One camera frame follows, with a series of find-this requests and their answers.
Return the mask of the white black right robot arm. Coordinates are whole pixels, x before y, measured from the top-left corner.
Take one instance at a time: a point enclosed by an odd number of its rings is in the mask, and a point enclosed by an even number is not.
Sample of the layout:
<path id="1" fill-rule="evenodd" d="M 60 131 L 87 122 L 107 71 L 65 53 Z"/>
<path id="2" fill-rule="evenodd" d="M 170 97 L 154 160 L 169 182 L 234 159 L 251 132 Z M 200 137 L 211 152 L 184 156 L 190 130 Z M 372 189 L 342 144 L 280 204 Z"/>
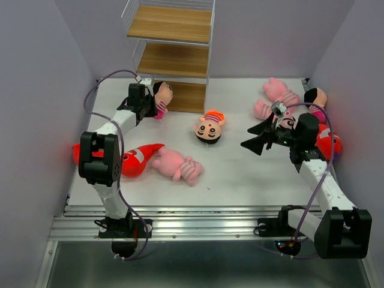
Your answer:
<path id="1" fill-rule="evenodd" d="M 278 127 L 270 116 L 247 131 L 252 139 L 241 143 L 243 148 L 261 155 L 273 144 L 290 149 L 290 160 L 297 172 L 313 190 L 322 216 L 309 212 L 310 206 L 283 206 L 275 218 L 260 218 L 254 229 L 260 237 L 290 237 L 297 241 L 307 237 L 314 242 L 322 259 L 363 259 L 370 242 L 372 217 L 366 209 L 358 209 L 342 192 L 330 174 L 328 162 L 315 146 L 319 120 L 301 114 L 293 129 Z"/>

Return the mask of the boy doll orange shorts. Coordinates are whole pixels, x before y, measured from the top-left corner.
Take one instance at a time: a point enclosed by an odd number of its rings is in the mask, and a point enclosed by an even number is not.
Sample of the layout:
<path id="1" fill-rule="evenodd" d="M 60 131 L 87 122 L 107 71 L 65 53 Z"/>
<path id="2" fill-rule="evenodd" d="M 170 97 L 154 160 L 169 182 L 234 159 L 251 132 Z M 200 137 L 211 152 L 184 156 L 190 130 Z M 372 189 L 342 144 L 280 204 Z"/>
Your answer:
<path id="1" fill-rule="evenodd" d="M 199 118 L 199 123 L 193 126 L 193 131 L 201 142 L 213 145 L 220 139 L 225 122 L 225 117 L 221 112 L 210 110 Z"/>

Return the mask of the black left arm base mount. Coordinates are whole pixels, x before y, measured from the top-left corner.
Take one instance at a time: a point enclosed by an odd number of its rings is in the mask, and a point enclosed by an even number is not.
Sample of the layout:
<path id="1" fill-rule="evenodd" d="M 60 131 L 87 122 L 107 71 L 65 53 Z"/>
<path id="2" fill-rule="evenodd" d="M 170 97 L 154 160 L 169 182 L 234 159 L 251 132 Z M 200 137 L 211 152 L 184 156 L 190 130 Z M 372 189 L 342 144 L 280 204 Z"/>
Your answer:
<path id="1" fill-rule="evenodd" d="M 111 251 L 115 259 L 136 260 L 146 250 L 152 237 L 153 220 L 144 219 L 145 224 L 140 219 L 129 220 L 128 224 L 123 222 L 123 219 L 120 222 L 108 217 L 94 221 L 99 228 L 98 237 L 112 241 Z"/>

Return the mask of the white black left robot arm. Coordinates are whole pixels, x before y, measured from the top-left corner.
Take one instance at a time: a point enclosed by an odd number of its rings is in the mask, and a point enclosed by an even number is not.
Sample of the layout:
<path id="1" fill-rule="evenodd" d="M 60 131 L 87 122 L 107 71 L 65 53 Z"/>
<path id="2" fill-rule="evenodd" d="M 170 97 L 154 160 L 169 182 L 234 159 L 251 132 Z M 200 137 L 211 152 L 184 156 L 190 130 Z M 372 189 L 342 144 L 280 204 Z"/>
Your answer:
<path id="1" fill-rule="evenodd" d="M 114 219 L 113 230 L 119 236 L 133 231 L 133 221 L 127 218 L 128 205 L 121 196 L 119 181 L 122 172 L 124 136 L 143 118 L 157 115 L 153 84 L 150 79 L 128 86 L 127 97 L 112 117 L 92 112 L 107 122 L 94 132 L 84 132 L 80 137 L 79 176 L 97 192 L 106 211 Z"/>

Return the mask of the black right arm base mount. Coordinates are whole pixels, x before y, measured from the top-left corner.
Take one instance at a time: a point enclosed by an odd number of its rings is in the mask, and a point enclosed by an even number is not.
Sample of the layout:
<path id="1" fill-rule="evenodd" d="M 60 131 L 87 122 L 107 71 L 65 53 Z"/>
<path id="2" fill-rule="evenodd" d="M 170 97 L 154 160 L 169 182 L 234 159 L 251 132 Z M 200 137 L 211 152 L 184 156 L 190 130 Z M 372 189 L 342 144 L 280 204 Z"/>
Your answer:
<path id="1" fill-rule="evenodd" d="M 295 229 L 288 225 L 288 212 L 292 210 L 304 211 L 303 206 L 283 206 L 274 218 L 258 218 L 253 233 L 259 237 L 277 237 L 275 248 L 283 257 L 290 259 L 309 259 L 309 256 L 298 256 L 301 243 L 294 240 Z"/>

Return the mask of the boy doll pink shorts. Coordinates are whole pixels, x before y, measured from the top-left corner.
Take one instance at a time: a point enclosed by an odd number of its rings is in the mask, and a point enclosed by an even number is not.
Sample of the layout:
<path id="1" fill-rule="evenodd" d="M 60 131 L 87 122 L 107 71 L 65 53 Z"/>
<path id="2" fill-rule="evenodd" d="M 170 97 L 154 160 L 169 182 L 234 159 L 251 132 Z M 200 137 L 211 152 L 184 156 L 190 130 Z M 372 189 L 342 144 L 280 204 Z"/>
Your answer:
<path id="1" fill-rule="evenodd" d="M 168 112 L 167 106 L 173 99 L 173 89 L 165 81 L 156 82 L 153 87 L 157 115 L 154 119 L 163 119 Z"/>

